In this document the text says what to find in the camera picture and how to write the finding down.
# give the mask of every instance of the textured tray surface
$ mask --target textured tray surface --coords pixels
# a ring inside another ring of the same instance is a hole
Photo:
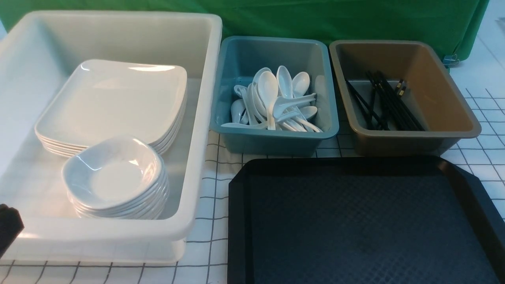
[[[318,169],[248,176],[254,283],[499,283],[442,174]]]

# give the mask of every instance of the green backdrop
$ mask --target green backdrop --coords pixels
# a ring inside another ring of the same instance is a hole
[[[407,39],[443,57],[468,57],[489,0],[0,0],[7,30],[34,10],[134,10],[212,13],[223,38],[260,35],[337,39]]]

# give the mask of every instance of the stack of plates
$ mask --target stack of plates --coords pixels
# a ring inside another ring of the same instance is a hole
[[[44,148],[65,157],[125,134],[162,154],[181,126],[186,83],[180,66],[89,60],[46,108],[35,133]]]
[[[131,136],[108,139],[70,158],[62,169],[79,217],[156,219],[169,195],[161,157]]]

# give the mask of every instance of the blue bin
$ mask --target blue bin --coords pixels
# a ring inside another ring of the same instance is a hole
[[[324,132],[292,132],[222,127],[231,122],[230,106],[238,99],[236,84],[248,86],[263,67],[276,72],[280,65],[292,76],[306,71],[309,93],[317,93],[314,123]],[[219,54],[211,111],[211,130],[232,153],[309,157],[324,139],[336,136],[339,124],[333,76],[327,47],[308,39],[232,36],[223,41]]]

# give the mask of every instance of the grid pattern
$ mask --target grid pattern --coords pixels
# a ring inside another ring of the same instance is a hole
[[[472,55],[462,64],[464,76],[457,68],[451,71],[482,125],[482,134],[475,139],[461,140],[441,156],[478,176],[505,218],[505,86],[500,85],[505,77],[505,65],[502,64],[505,63],[505,44],[498,42],[502,40],[501,35],[493,33],[491,28],[497,18],[494,13],[505,11],[501,9],[505,5],[499,0],[491,0],[489,5]],[[482,81],[485,76],[489,81]],[[337,139],[323,141],[314,157],[357,156],[341,102],[338,111],[340,131]],[[209,132],[195,226],[187,237],[186,252],[177,263],[0,260],[0,284],[226,283],[228,183],[244,163],[256,158],[269,157],[229,153],[219,135]]]

